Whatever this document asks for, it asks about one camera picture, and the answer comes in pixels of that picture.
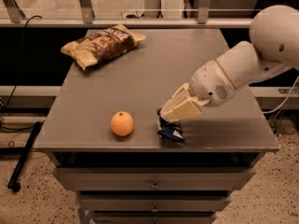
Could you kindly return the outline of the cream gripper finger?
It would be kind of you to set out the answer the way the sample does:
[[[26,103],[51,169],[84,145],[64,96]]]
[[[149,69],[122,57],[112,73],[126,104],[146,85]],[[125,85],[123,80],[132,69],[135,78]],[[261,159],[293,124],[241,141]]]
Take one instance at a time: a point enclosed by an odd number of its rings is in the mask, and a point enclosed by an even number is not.
[[[210,102],[209,99],[199,99],[192,96],[182,101],[170,100],[161,109],[160,115],[167,122],[190,119],[202,114],[203,107]]]
[[[189,83],[184,83],[173,94],[173,96],[171,97],[171,101],[174,104],[180,104],[183,101],[185,101],[187,98],[192,97],[192,96],[193,96],[193,93],[192,93],[192,89],[190,87],[190,84]]]

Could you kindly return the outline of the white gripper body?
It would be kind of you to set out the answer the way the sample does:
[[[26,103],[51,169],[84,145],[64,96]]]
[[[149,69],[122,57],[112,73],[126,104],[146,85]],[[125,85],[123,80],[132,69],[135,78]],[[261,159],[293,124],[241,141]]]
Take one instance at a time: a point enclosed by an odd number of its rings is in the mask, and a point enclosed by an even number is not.
[[[232,81],[216,61],[210,61],[196,70],[190,85],[199,99],[208,100],[206,106],[220,106],[235,97]]]

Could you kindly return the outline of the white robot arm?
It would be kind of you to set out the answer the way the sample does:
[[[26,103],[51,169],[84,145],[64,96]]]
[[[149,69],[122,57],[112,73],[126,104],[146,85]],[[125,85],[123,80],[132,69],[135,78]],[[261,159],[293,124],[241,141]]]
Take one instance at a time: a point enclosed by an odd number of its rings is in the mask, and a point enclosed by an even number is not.
[[[260,11],[242,41],[197,69],[160,110],[167,122],[193,118],[205,106],[220,106],[252,83],[299,67],[299,11],[271,6]]]

